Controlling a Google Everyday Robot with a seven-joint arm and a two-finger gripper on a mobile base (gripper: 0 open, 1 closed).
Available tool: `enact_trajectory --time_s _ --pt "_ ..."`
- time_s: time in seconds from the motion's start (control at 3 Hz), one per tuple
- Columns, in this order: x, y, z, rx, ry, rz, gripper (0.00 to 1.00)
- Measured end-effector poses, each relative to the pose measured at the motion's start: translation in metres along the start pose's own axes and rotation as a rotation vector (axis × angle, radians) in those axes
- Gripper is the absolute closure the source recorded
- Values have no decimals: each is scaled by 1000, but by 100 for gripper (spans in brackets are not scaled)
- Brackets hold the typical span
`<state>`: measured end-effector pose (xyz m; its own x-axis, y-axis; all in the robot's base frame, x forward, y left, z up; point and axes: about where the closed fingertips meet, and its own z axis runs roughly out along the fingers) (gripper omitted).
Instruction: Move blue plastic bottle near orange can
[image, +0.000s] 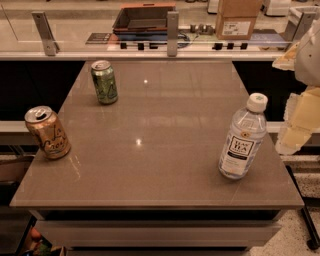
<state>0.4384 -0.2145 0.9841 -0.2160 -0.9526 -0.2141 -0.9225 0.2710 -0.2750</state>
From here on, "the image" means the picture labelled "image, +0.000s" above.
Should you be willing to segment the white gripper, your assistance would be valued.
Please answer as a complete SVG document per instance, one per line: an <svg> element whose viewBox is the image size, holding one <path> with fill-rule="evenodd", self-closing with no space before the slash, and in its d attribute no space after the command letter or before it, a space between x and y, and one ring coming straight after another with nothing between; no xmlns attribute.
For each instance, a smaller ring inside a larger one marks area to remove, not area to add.
<svg viewBox="0 0 320 256"><path fill-rule="evenodd" d="M293 44L274 60L272 67L295 70L297 80L316 86L308 87L301 94L291 93L287 100L275 147L281 155L292 155L320 128L320 20L312 23L300 43Z"/></svg>

